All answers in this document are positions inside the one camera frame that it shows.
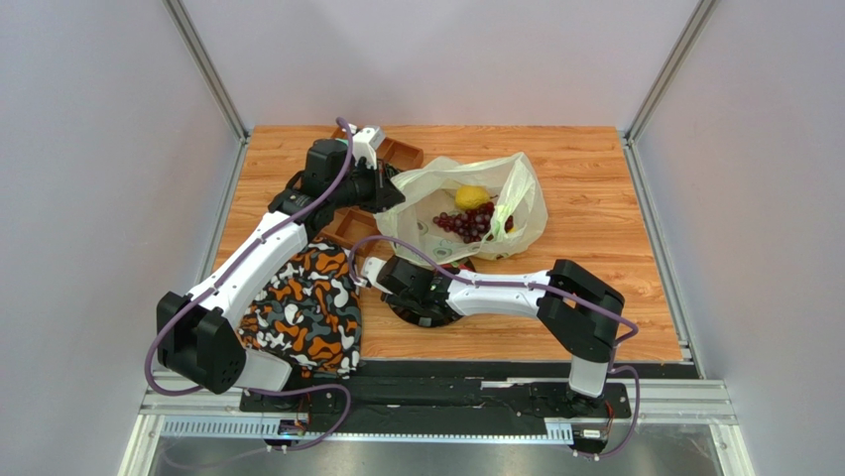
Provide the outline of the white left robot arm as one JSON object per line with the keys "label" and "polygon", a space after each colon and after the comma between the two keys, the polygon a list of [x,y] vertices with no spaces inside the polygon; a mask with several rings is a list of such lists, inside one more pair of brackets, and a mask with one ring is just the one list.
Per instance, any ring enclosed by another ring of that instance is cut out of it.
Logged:
{"label": "white left robot arm", "polygon": [[333,221],[336,210],[379,213],[404,202],[377,157],[383,140],[380,128],[366,126],[344,141],[315,141],[304,169],[276,195],[234,254],[187,294],[167,293],[160,299],[158,333],[144,363],[153,390],[168,393],[155,382],[154,362],[192,381],[196,392],[274,393],[285,386],[292,364],[244,347],[236,328],[257,293]]}

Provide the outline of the yellow lemon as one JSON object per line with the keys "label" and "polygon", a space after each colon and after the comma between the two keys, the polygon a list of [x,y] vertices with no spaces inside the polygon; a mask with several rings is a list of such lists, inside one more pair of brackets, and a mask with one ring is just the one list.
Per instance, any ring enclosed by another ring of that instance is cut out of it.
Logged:
{"label": "yellow lemon", "polygon": [[491,194],[478,185],[462,185],[454,195],[454,205],[462,211],[477,209],[490,201]]}

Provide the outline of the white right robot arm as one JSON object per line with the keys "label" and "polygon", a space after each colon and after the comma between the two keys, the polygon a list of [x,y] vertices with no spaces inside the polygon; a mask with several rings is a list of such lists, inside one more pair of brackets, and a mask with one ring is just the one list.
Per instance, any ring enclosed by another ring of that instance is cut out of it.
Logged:
{"label": "white right robot arm", "polygon": [[531,274],[490,275],[427,269],[394,256],[366,259],[362,275],[399,318],[419,327],[479,314],[535,319],[571,355],[569,390],[589,399],[604,393],[625,299],[573,261]]}

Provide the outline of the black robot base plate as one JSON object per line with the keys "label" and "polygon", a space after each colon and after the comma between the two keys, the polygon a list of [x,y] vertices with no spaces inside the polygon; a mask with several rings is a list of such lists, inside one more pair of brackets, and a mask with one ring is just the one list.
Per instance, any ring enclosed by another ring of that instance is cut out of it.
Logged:
{"label": "black robot base plate", "polygon": [[636,399],[609,383],[596,399],[569,390],[567,362],[369,360],[351,377],[296,377],[305,396],[243,395],[244,413],[303,417],[307,430],[370,436],[535,436],[549,420],[601,429],[628,423]]}

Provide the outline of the dark red grape bunch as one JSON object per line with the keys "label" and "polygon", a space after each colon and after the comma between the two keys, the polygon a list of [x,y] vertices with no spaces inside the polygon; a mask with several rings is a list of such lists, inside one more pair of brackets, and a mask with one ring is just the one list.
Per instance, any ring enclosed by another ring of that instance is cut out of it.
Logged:
{"label": "dark red grape bunch", "polygon": [[442,231],[456,234],[465,244],[492,241],[494,211],[495,203],[487,201],[463,211],[440,212],[431,222]]}

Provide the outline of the translucent plastic bag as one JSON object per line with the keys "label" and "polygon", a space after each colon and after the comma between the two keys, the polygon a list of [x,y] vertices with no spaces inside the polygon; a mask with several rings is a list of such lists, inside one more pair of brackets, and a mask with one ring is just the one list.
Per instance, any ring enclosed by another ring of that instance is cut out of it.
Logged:
{"label": "translucent plastic bag", "polygon": [[[523,253],[544,233],[548,220],[543,190],[528,156],[470,164],[438,157],[421,169],[392,178],[406,200],[375,215],[381,234],[403,240],[439,264],[463,258],[500,260]],[[465,243],[454,232],[436,226],[435,217],[454,215],[463,186],[483,188],[493,203],[490,228],[480,240]]]}

